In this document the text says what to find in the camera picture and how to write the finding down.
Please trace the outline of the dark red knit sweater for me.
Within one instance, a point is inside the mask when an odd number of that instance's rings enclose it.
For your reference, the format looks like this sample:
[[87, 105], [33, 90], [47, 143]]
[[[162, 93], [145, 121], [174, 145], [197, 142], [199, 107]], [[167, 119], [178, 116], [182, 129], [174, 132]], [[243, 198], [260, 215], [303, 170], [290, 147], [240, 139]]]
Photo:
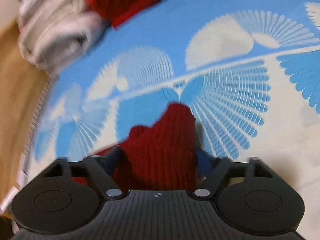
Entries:
[[121, 191], [196, 188], [195, 118], [188, 106], [170, 103], [152, 125], [136, 125], [118, 145], [97, 153]]

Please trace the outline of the blue and white bedspread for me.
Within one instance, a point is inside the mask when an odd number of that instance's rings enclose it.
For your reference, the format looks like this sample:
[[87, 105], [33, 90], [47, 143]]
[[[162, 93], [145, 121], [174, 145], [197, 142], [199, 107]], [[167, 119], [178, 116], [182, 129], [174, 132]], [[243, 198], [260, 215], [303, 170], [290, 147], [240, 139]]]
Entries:
[[319, 0], [163, 0], [107, 30], [48, 88], [32, 180], [151, 125], [171, 101], [214, 157], [263, 159], [304, 199], [319, 239]]

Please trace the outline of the folded grey fleece garment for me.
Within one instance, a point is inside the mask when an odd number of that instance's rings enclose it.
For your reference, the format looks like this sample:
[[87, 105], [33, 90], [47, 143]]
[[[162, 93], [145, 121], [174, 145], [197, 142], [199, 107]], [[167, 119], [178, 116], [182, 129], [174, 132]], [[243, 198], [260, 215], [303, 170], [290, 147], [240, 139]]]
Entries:
[[18, 45], [26, 61], [49, 72], [88, 52], [106, 28], [88, 0], [45, 0], [23, 26]]

